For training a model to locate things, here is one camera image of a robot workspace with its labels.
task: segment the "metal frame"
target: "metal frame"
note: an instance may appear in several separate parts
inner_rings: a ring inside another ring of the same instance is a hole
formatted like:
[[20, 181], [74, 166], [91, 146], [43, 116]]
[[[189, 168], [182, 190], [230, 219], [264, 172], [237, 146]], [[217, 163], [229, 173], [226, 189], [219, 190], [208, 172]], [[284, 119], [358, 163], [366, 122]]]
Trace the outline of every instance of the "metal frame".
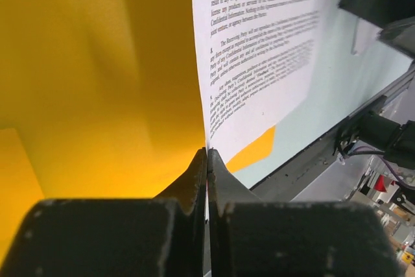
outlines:
[[[415, 63], [409, 70], [359, 107], [350, 116], [384, 95], [386, 104], [408, 89], [415, 77]], [[251, 190], [264, 201], [291, 201], [308, 185], [313, 183], [337, 159], [334, 155], [336, 133], [342, 122], [335, 125], [304, 150], [271, 172], [267, 177], [254, 185]]]

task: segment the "paper sheet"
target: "paper sheet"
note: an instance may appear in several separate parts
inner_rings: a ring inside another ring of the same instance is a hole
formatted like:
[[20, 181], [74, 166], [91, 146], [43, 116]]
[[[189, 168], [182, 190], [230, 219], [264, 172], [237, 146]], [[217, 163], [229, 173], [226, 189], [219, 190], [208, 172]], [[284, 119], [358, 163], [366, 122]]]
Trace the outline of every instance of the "paper sheet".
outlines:
[[356, 28], [356, 38], [352, 53], [359, 55], [365, 52], [365, 50], [376, 41], [381, 30], [382, 29], [370, 22], [360, 19]]
[[193, 0], [206, 141], [229, 161], [307, 96], [326, 0]]

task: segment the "red object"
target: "red object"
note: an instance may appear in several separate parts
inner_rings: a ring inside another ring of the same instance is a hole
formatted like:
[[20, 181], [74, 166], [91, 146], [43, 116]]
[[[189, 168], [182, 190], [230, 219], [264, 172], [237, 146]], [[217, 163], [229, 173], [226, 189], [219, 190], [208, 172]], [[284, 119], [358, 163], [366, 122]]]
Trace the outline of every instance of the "red object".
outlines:
[[383, 175], [379, 176], [379, 178], [376, 181], [375, 187], [373, 187], [373, 189], [376, 189], [377, 191], [381, 191], [382, 193], [386, 193], [385, 180], [383, 178]]

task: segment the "yellow surface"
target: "yellow surface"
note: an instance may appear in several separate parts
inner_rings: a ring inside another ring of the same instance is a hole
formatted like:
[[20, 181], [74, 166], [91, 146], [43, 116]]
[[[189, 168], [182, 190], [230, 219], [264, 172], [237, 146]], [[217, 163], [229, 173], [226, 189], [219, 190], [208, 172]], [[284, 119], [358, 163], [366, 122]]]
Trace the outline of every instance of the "yellow surface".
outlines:
[[0, 0], [0, 99], [0, 248], [43, 196], [154, 196], [204, 145], [191, 0]]
[[43, 198], [38, 180], [14, 129], [0, 130], [0, 263], [30, 207]]
[[411, 262], [412, 262], [412, 260], [414, 259], [414, 256], [411, 254], [411, 253], [409, 253], [409, 252], [404, 252], [403, 254], [402, 254], [402, 261], [403, 262], [405, 262], [406, 264], [410, 264]]

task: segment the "cable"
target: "cable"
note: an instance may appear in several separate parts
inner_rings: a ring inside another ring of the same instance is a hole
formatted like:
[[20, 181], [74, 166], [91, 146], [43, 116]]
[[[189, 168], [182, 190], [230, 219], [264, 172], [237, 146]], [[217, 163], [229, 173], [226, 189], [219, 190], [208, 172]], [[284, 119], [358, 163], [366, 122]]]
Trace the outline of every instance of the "cable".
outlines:
[[362, 152], [351, 152], [347, 156], [352, 157], [352, 156], [360, 156], [360, 155], [383, 156], [385, 155], [385, 153], [381, 151], [362, 151]]
[[415, 186], [411, 186], [411, 185], [407, 184], [406, 182], [404, 182], [399, 177], [399, 175], [395, 172], [394, 168], [390, 165], [390, 163], [388, 161], [386, 161], [385, 159], [383, 159], [383, 157], [381, 157], [381, 155], [384, 155], [384, 153], [375, 150], [373, 147], [370, 147], [370, 146], [357, 147], [353, 152], [348, 154], [347, 157], [357, 156], [357, 155], [368, 155], [367, 153], [362, 154], [361, 152], [359, 152], [363, 149], [369, 149], [368, 151], [363, 151], [363, 152], [371, 152], [371, 155], [377, 156], [385, 164], [385, 166], [392, 173], [392, 175], [396, 178], [396, 180], [397, 180], [396, 182], [398, 184], [402, 185], [403, 187], [406, 187], [407, 189], [411, 189], [411, 190], [415, 191]]

